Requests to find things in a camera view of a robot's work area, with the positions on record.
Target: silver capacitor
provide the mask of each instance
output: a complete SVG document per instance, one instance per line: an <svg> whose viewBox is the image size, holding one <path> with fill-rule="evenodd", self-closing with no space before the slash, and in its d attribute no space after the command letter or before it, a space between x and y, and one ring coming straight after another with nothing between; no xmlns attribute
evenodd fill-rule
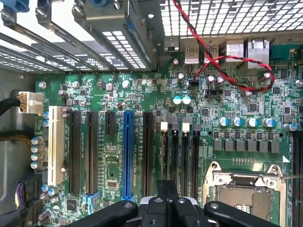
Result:
<svg viewBox="0 0 303 227"><path fill-rule="evenodd" d="M68 97L68 96L70 96L70 93L68 91L59 90L58 95L63 96L63 97Z"/></svg>
<svg viewBox="0 0 303 227"><path fill-rule="evenodd" d="M208 76L206 79L206 84L207 85L212 85L214 82L215 78L213 76Z"/></svg>

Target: motherboard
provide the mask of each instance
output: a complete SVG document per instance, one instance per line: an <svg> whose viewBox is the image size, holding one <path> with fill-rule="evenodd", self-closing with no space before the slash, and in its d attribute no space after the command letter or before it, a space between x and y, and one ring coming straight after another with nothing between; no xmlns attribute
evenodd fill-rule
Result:
<svg viewBox="0 0 303 227"><path fill-rule="evenodd" d="M282 227L297 227L300 174L295 133L303 126L300 45L271 45L276 77L248 94L178 53L159 72L38 75L43 116L36 117L47 226L68 225L120 200L157 195L174 180L200 206L222 201ZM241 64L228 75L251 87L268 84L264 69Z"/></svg>

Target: black pcie slot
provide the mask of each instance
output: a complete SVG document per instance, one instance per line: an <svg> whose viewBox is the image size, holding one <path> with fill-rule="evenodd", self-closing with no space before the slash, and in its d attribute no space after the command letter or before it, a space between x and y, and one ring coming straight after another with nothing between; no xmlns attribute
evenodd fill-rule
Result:
<svg viewBox="0 0 303 227"><path fill-rule="evenodd" d="M192 177L191 177L191 197L198 199L198 158L199 158L199 141L200 133L196 132L193 137L193 154L192 154Z"/></svg>
<svg viewBox="0 0 303 227"><path fill-rule="evenodd" d="M143 112L143 161L142 161L142 196L151 194L152 189L152 141L153 115L152 112Z"/></svg>
<svg viewBox="0 0 303 227"><path fill-rule="evenodd" d="M86 194L97 192L98 180L98 112L87 113Z"/></svg>
<svg viewBox="0 0 303 227"><path fill-rule="evenodd" d="M80 166L81 166L81 112L70 113L70 163L69 182L70 193L80 191Z"/></svg>
<svg viewBox="0 0 303 227"><path fill-rule="evenodd" d="M293 175L303 174L303 131L295 131L293 149ZM303 179L293 180L293 226L303 226Z"/></svg>
<svg viewBox="0 0 303 227"><path fill-rule="evenodd" d="M188 134L182 135L182 195L188 196Z"/></svg>
<svg viewBox="0 0 303 227"><path fill-rule="evenodd" d="M169 167L169 136L166 132L162 133L162 180L168 180Z"/></svg>

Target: chip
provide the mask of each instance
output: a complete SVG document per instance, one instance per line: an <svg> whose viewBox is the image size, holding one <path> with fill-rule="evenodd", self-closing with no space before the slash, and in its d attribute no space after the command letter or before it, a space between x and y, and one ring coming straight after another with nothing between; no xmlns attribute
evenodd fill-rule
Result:
<svg viewBox="0 0 303 227"><path fill-rule="evenodd" d="M169 106L169 113L174 113L174 112L175 112L175 107Z"/></svg>
<svg viewBox="0 0 303 227"><path fill-rule="evenodd" d="M73 211L73 212L77 212L77 201L76 200L67 200L66 209Z"/></svg>
<svg viewBox="0 0 303 227"><path fill-rule="evenodd" d="M192 106L187 107L187 113L193 114L194 113L194 108Z"/></svg>
<svg viewBox="0 0 303 227"><path fill-rule="evenodd" d="M257 111L257 104L250 104L250 111Z"/></svg>
<svg viewBox="0 0 303 227"><path fill-rule="evenodd" d="M202 116L209 116L208 109L202 109L202 110L201 110L201 115L202 115Z"/></svg>
<svg viewBox="0 0 303 227"><path fill-rule="evenodd" d="M231 90L224 90L224 96L231 96L232 91Z"/></svg>
<svg viewBox="0 0 303 227"><path fill-rule="evenodd" d="M280 87L273 87L273 94L280 94Z"/></svg>

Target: ram slot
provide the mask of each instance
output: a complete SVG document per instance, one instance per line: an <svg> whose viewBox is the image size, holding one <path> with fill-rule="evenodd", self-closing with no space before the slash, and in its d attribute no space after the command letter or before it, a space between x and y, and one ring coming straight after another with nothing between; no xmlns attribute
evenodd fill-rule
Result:
<svg viewBox="0 0 303 227"><path fill-rule="evenodd" d="M142 196L151 194L152 190L152 141L153 115L152 112L143 112L143 161L142 161Z"/></svg>
<svg viewBox="0 0 303 227"><path fill-rule="evenodd" d="M63 182L61 167L64 159L64 119L60 106L49 106L48 127L48 185Z"/></svg>
<svg viewBox="0 0 303 227"><path fill-rule="evenodd" d="M70 165L69 181L70 193L80 191L80 166L81 166L81 112L70 113Z"/></svg>
<svg viewBox="0 0 303 227"><path fill-rule="evenodd" d="M188 147L189 135L182 135L182 195L188 196Z"/></svg>
<svg viewBox="0 0 303 227"><path fill-rule="evenodd" d="M198 199L198 159L199 159L200 132L195 131L193 137L192 154L192 177L191 177L191 197Z"/></svg>
<svg viewBox="0 0 303 227"><path fill-rule="evenodd" d="M133 196L133 153L134 114L132 111L125 111L123 122L123 200L130 200Z"/></svg>
<svg viewBox="0 0 303 227"><path fill-rule="evenodd" d="M98 112L87 113L86 194L97 192L98 181Z"/></svg>
<svg viewBox="0 0 303 227"><path fill-rule="evenodd" d="M293 175L303 174L303 131L293 133ZM303 178L293 180L293 226L303 226Z"/></svg>

